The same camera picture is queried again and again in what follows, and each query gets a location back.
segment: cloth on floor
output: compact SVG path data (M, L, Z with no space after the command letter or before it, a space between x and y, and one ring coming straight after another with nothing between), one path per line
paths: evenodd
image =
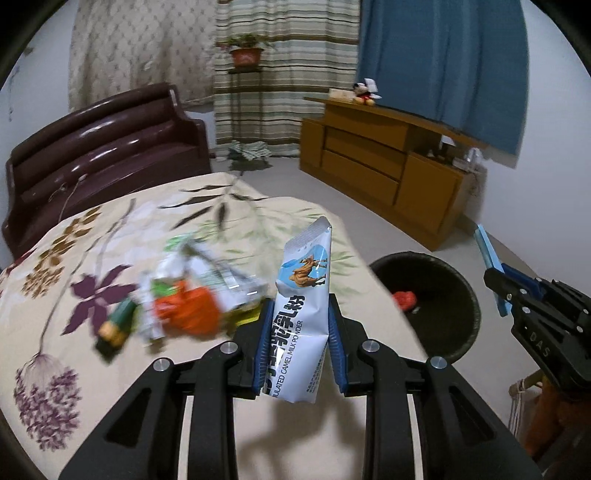
M263 159L271 156L271 151L267 144L263 141L253 143L240 143L237 140L232 140L228 148L228 159L238 160L236 154L243 157L244 160Z

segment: purple flower print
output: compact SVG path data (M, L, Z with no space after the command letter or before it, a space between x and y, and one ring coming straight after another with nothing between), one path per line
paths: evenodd
M61 333L66 335L74 332L84 321L90 318L95 335L100 326L107 320L107 307L119 303L136 289L136 285L111 285L123 270L130 265L118 265L105 275L101 282L97 282L94 275L84 274L82 280L71 285L73 294L83 299L72 312L68 325Z
M31 377L40 380L36 370L51 373L49 381L30 383ZM17 370L13 396L20 412L21 423L30 438L43 451L66 448L66 439L79 426L76 404L82 399L77 386L77 374L71 368L61 368L59 362L48 355L37 355Z

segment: orange wrapper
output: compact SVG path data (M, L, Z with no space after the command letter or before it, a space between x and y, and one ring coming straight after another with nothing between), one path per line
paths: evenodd
M207 287L187 290L184 280L176 283L178 293L154 300L156 315L168 325L191 335L215 335L221 312Z

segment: white packet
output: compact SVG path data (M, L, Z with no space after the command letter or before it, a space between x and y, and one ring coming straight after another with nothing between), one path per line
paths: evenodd
M139 280L139 288L135 292L134 300L139 303L139 308L142 309L138 331L147 345L164 338L162 323L154 313L154 296L152 295L150 286L150 273L142 272Z
M320 217L285 244L277 278L265 393L314 403L329 337L332 227Z

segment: striped curtain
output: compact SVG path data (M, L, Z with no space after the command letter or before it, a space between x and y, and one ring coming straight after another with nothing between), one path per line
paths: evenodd
M240 96L242 141L263 140L273 156L298 155L301 119L323 110L303 98L329 88L348 90L355 81L359 0L219 0L217 41L245 33L261 35L272 46L262 53L262 80L257 73L242 73L238 89L235 79L232 96L235 104ZM231 68L230 54L220 49L214 88L220 157L238 136L230 121Z

